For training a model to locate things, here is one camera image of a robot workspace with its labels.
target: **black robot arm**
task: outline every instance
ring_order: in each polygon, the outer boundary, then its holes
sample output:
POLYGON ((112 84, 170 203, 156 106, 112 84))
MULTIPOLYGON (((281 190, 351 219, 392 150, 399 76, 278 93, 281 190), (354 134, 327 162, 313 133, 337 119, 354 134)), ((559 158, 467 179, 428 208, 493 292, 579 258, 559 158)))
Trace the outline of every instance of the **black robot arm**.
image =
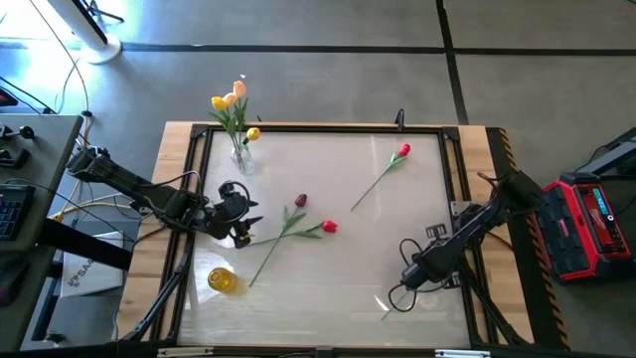
POLYGON ((460 216, 461 226, 450 238, 436 238, 421 253, 412 256, 412 264, 401 274, 400 283, 417 289, 426 281, 440 282, 456 269, 464 248, 480 240, 493 228, 512 216, 529 214, 543 196, 541 187, 522 171, 514 171, 492 183, 493 195, 484 207, 469 207, 460 216))
POLYGON ((250 242, 249 228, 262 217, 241 220, 250 207, 257 205, 239 182, 226 182, 219 187, 222 202, 208 206, 210 199, 202 193, 153 184, 117 165, 108 151, 93 146, 81 146, 67 164, 69 174, 88 183, 106 184, 131 198, 130 206, 137 211, 148 208, 169 229, 201 232, 216 239, 230 236, 237 249, 250 242), (245 196, 235 191, 242 187, 245 196))

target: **keyboard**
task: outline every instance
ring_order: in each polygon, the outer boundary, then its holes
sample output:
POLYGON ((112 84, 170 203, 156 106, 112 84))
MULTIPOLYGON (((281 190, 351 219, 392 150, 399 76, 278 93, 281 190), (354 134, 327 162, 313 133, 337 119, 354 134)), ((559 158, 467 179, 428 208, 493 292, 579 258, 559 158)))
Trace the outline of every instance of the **keyboard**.
POLYGON ((16 240, 34 191, 28 185, 0 185, 0 242, 16 240))

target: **concrete floor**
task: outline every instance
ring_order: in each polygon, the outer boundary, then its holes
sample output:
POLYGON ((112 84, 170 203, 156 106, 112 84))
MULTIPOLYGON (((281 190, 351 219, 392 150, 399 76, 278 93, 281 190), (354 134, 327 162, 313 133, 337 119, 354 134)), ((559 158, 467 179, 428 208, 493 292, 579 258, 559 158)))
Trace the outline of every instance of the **concrete floor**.
MULTIPOLYGON (((36 3, 46 10, 45 1, 36 3)), ((434 0, 98 3, 125 18, 101 25, 127 43, 442 46, 434 0)), ((456 47, 636 48, 636 5, 626 0, 446 0, 445 7, 456 47)), ((56 43, 16 39, 51 38, 28 2, 0 0, 0 18, 2 9, 0 41, 20 41, 29 49, 0 47, 0 75, 53 105, 69 59, 56 43)), ((62 21, 45 13, 63 38, 73 39, 62 21)), ((458 56, 457 64, 470 123, 506 128, 521 168, 545 185, 634 125, 634 60, 458 56)), ((457 123, 442 55, 124 52, 104 66, 80 61, 79 69, 95 114, 90 141, 143 176, 152 174, 165 121, 208 119, 210 96, 230 90, 241 74, 251 119, 390 122, 403 107, 408 123, 457 123)), ((73 75, 63 113, 83 106, 73 75)), ((61 192, 69 194, 72 184, 66 178, 61 192)), ((95 196, 110 192, 93 189, 95 196)), ((99 214, 120 219, 112 211, 99 214)), ((557 290, 573 349, 634 355, 636 312, 630 306, 636 283, 557 290)), ((104 305, 98 298, 83 304, 86 310, 104 305)), ((59 310, 71 307, 61 304, 59 310)), ((89 319, 112 325, 109 314, 89 319)), ((95 342, 68 325, 65 333, 75 334, 77 345, 95 342)))

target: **red tulip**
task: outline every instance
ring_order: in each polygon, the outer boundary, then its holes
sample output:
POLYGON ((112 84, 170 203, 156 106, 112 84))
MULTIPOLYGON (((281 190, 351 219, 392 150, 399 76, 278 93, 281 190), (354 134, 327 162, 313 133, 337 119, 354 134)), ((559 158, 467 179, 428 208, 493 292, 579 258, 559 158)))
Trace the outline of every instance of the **red tulip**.
POLYGON ((397 152, 397 154, 399 154, 399 156, 407 156, 409 152, 410 152, 410 145, 405 143, 399 148, 399 151, 397 152))
POLYGON ((305 204, 307 204, 307 194, 298 195, 298 198, 296 198, 296 201, 294 202, 294 204, 296 204, 298 208, 304 207, 305 204))
POLYGON ((331 220, 326 220, 324 223, 322 223, 322 230, 326 231, 327 233, 333 234, 338 231, 338 224, 332 222, 331 220))

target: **flower vase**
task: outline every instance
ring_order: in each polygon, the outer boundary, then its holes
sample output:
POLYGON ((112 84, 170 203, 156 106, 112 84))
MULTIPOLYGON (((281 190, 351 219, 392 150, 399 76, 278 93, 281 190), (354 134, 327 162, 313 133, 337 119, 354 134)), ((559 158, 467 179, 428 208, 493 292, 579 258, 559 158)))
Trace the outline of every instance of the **flower vase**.
POLYGON ((240 144, 238 147, 232 147, 232 162, 242 174, 251 174, 254 171, 255 163, 246 145, 240 144))

